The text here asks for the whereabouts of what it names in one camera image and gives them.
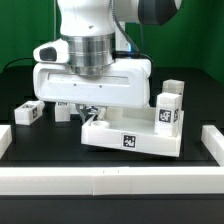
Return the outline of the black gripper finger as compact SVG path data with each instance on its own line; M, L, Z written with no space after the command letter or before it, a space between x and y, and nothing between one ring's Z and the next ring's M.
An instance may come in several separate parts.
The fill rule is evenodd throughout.
M92 116L92 108L87 105L77 104L76 110L81 117L82 123L85 123Z
M99 121L104 120L105 117L106 117L106 112L107 112L107 108L106 107L101 107L99 112L97 113L96 119L99 120Z

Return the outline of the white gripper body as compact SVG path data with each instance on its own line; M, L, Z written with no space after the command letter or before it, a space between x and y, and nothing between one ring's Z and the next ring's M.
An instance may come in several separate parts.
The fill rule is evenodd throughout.
M38 63L33 85L42 101L142 108L150 99L150 73L147 59L117 59L99 76L76 75L66 64Z

